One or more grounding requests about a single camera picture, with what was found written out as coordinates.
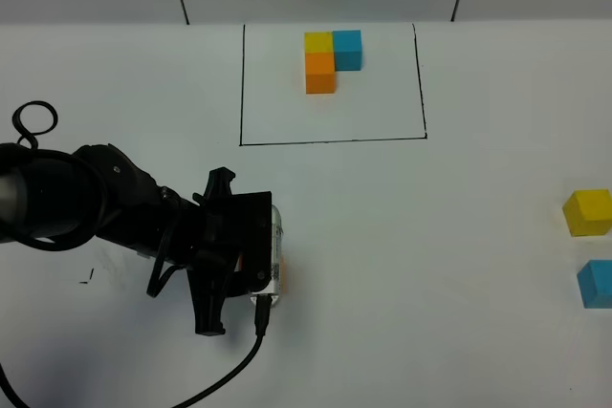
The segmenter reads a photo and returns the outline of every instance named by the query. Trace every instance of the orange cube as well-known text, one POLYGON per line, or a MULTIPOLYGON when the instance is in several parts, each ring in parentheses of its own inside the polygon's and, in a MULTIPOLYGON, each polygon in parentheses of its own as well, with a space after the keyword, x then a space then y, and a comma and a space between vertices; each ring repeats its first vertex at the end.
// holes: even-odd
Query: orange cube
POLYGON ((331 95, 335 92, 334 54, 306 53, 306 94, 331 95))

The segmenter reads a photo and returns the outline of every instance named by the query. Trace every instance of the black outline rectangle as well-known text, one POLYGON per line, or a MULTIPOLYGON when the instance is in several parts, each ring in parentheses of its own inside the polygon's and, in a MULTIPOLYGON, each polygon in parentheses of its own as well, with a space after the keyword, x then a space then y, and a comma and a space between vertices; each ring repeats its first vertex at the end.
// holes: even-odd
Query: black outline rectangle
POLYGON ((423 85, 421 83, 421 65, 419 63, 419 47, 417 44, 417 29, 412 23, 414 31, 414 57, 417 63, 417 77, 419 77, 419 95, 421 96, 421 111, 423 114, 423 128, 425 135, 421 138, 379 138, 379 139, 352 139, 352 140, 311 140, 297 142, 264 142, 264 143, 242 143, 242 127, 245 109, 245 44, 247 35, 247 25, 242 26, 242 90, 240 95, 240 147, 261 147, 268 145, 309 145, 317 143, 348 143, 348 142, 380 142, 386 140, 426 140, 427 139, 427 121, 425 118, 425 101, 423 99, 423 85))

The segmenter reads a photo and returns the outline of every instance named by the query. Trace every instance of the blue cube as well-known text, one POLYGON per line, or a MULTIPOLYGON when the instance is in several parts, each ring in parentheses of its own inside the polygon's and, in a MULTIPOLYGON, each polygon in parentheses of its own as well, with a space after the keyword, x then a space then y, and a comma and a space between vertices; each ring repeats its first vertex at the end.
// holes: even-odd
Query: blue cube
POLYGON ((337 71, 360 71, 363 61, 361 31, 333 31, 334 61, 337 71))
POLYGON ((591 260, 578 273, 578 284, 585 308, 612 308, 612 260, 591 260))

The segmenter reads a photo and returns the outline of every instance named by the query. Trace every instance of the wooden block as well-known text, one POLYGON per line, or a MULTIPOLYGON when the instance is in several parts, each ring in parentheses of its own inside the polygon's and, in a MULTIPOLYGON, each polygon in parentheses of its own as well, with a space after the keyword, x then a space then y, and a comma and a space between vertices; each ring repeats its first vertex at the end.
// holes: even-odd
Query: wooden block
POLYGON ((585 308, 612 308, 612 260, 591 260, 578 273, 578 284, 585 308))
POLYGON ((612 197, 607 189, 576 190, 563 213, 572 236, 602 236, 612 228, 612 197))
POLYGON ((334 42, 331 32, 304 33, 305 53, 333 53, 334 42))
POLYGON ((361 31, 333 31, 337 71, 360 71, 363 62, 361 31))
POLYGON ((306 93, 321 95, 335 92, 334 54, 306 53, 306 93))

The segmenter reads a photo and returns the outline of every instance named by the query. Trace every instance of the black wire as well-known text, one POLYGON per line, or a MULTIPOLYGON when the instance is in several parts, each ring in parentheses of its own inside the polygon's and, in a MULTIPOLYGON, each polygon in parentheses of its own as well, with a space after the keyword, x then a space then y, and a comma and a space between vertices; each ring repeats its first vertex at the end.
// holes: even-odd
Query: black wire
POLYGON ((174 207, 174 215, 170 220, 170 224, 164 230, 164 235, 162 236, 162 240, 160 241, 160 246, 157 249, 155 263, 153 264, 153 269, 151 270, 149 284, 146 287, 146 294, 151 296, 152 298, 156 298, 162 292, 162 289, 164 288, 165 284, 168 282, 172 274, 174 274, 179 269, 183 269, 183 267, 181 266, 174 265, 168 268, 160 277, 160 274, 162 273, 162 268, 164 267, 164 262, 167 258, 168 252, 170 251, 172 237, 174 236, 174 232, 176 231, 176 228, 179 226, 179 222, 181 221, 181 211, 183 209, 181 197, 172 190, 167 190, 167 193, 168 194, 164 196, 164 201, 168 203, 168 205, 174 207))
POLYGON ((15 408, 30 408, 12 389, 7 376, 4 374, 2 365, 0 365, 0 389, 2 389, 4 395, 7 396, 15 408))
POLYGON ((58 120, 59 117, 57 116, 57 110, 49 102, 45 102, 44 100, 32 100, 23 104, 21 107, 15 110, 14 114, 12 114, 12 125, 21 135, 21 137, 17 141, 17 144, 21 145, 21 140, 27 140, 30 143, 30 148, 32 150, 38 150, 38 140, 36 139, 36 136, 42 136, 43 134, 51 133, 57 126, 58 120), (44 107, 51 113, 51 116, 53 117, 53 123, 51 124, 51 127, 49 129, 32 133, 28 130, 28 128, 24 126, 23 121, 21 120, 21 113, 23 112, 23 109, 31 105, 44 107))
POLYGON ((253 358, 257 354, 257 351, 259 351, 259 348, 261 347, 261 343, 262 343, 263 339, 264 339, 263 335, 257 336, 257 339, 255 340, 255 344, 253 345, 253 347, 252 347, 251 351, 249 352, 249 354, 231 372, 229 372, 227 375, 223 376, 221 379, 219 379, 213 385, 208 387, 205 391, 202 391, 197 396, 193 396, 189 400, 185 400, 183 403, 179 403, 178 405, 174 405, 172 408, 187 408, 187 406, 191 406, 194 403, 197 403, 201 399, 203 399, 205 397, 208 397, 213 392, 215 392, 218 389, 221 389, 223 386, 225 386, 228 382, 230 382, 232 379, 234 379, 240 372, 242 372, 245 368, 247 368, 247 365, 249 365, 251 363, 251 361, 253 360, 253 358))

